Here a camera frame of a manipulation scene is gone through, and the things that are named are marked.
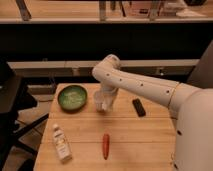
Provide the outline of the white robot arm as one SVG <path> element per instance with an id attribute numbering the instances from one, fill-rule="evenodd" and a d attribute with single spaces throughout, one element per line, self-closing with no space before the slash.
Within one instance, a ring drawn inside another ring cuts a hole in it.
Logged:
<path id="1" fill-rule="evenodd" d="M 137 75 L 120 70 L 120 59 L 110 54 L 92 69 L 101 87 L 96 108 L 111 108 L 124 89 L 165 106 L 177 120 L 173 171 L 213 171 L 213 88 Z"/>

